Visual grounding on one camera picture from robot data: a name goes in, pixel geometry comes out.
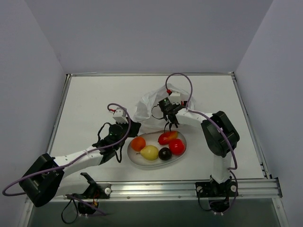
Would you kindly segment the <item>orange fake fruit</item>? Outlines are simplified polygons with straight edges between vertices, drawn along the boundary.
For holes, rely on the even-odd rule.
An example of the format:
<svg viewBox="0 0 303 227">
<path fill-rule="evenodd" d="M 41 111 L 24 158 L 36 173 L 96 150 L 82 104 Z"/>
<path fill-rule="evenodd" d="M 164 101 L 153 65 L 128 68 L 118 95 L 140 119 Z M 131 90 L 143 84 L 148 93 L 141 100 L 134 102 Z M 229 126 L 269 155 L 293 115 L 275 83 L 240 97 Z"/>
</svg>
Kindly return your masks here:
<svg viewBox="0 0 303 227">
<path fill-rule="evenodd" d="M 136 137 L 131 141 L 131 148 L 136 151 L 140 152 L 146 146 L 146 141 L 143 137 Z"/>
</svg>

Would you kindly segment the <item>white plastic bag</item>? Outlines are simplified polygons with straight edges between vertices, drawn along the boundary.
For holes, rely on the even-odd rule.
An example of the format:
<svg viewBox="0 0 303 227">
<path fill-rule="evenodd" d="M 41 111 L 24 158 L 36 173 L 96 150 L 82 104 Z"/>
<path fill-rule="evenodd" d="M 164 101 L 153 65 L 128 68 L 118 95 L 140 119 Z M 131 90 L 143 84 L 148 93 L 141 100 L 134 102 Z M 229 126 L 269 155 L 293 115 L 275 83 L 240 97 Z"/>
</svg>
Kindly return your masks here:
<svg viewBox="0 0 303 227">
<path fill-rule="evenodd" d="M 141 124 L 141 133 L 153 133 L 164 129 L 167 122 L 162 119 L 163 113 L 158 106 L 158 102 L 168 96 L 166 87 L 162 86 L 144 94 L 140 98 L 139 102 L 135 105 L 132 120 Z"/>
</svg>

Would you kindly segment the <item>red yellow fake peach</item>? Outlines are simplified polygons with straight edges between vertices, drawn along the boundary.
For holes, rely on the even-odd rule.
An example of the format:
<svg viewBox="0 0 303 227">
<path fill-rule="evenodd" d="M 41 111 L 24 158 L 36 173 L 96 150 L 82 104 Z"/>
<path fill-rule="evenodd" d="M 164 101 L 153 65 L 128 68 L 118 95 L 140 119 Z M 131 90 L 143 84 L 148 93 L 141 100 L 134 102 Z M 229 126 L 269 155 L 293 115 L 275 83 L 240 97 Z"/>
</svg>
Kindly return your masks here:
<svg viewBox="0 0 303 227">
<path fill-rule="evenodd" d="M 158 143 L 162 146 L 168 145 L 172 140 L 178 137 L 177 131 L 166 131 L 158 137 Z"/>
</svg>

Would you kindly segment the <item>red fake apple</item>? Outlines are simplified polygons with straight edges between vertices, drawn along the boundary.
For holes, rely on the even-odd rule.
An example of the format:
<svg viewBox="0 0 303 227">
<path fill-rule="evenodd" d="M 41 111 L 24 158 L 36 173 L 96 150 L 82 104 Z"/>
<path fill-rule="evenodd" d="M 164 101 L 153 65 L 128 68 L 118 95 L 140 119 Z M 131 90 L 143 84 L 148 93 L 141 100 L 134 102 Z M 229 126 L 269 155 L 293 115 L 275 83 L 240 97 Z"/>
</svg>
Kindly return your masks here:
<svg viewBox="0 0 303 227">
<path fill-rule="evenodd" d="M 175 156 L 180 156 L 184 153 L 186 147 L 181 139 L 173 139 L 169 142 L 169 149 Z"/>
</svg>

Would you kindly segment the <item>yellow fake pear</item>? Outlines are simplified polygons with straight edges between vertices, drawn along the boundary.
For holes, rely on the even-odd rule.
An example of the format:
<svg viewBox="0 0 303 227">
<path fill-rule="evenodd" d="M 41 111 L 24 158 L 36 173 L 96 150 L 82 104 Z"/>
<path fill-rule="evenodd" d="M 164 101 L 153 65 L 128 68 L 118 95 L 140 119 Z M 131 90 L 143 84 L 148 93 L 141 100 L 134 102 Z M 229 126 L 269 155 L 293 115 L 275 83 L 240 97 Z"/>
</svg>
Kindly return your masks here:
<svg viewBox="0 0 303 227">
<path fill-rule="evenodd" d="M 140 152 L 137 153 L 148 161 L 154 161 L 158 158 L 159 150 L 156 146 L 147 145 Z"/>
</svg>

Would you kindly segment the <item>dark fake fruit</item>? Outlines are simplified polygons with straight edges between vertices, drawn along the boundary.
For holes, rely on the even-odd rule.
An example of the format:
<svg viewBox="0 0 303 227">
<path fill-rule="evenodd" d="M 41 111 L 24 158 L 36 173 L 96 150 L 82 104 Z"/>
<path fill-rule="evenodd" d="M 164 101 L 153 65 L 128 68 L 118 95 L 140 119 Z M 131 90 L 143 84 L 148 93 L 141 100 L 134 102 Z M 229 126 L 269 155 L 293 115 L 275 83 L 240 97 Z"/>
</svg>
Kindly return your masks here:
<svg viewBox="0 0 303 227">
<path fill-rule="evenodd" d="M 159 159 L 168 161 L 172 158 L 172 152 L 169 148 L 161 148 L 158 153 Z"/>
</svg>

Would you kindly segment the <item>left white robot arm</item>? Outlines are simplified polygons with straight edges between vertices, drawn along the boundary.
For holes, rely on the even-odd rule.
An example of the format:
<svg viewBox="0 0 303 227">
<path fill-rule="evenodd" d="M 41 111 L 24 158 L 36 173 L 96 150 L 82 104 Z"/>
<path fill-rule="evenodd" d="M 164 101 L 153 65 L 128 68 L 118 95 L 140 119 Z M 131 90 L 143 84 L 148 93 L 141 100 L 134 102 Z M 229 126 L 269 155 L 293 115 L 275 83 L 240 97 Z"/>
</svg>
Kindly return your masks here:
<svg viewBox="0 0 303 227">
<path fill-rule="evenodd" d="M 98 133 L 98 141 L 83 151 L 61 157 L 43 154 L 26 171 L 19 185 L 36 207 L 44 206 L 55 196 L 65 195 L 58 190 L 67 176 L 87 167 L 102 165 L 113 157 L 121 161 L 117 151 L 122 151 L 127 138 L 138 135 L 140 127 L 138 122 L 116 122 L 109 125 L 106 137 L 100 138 Z"/>
</svg>

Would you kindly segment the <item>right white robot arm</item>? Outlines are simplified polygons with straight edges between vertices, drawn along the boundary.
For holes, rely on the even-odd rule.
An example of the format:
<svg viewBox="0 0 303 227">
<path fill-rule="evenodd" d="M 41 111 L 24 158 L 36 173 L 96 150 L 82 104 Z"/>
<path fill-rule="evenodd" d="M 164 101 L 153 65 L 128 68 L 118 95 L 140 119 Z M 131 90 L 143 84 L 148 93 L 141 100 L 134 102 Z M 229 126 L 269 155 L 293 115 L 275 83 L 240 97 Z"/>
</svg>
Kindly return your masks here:
<svg viewBox="0 0 303 227">
<path fill-rule="evenodd" d="M 208 148 L 214 155 L 210 189 L 215 195 L 223 194 L 227 190 L 226 182 L 231 179 L 231 171 L 238 168 L 234 150 L 240 140 L 226 113 L 202 113 L 186 108 L 183 103 L 173 104 L 168 98 L 159 101 L 158 105 L 169 125 L 202 129 Z"/>
</svg>

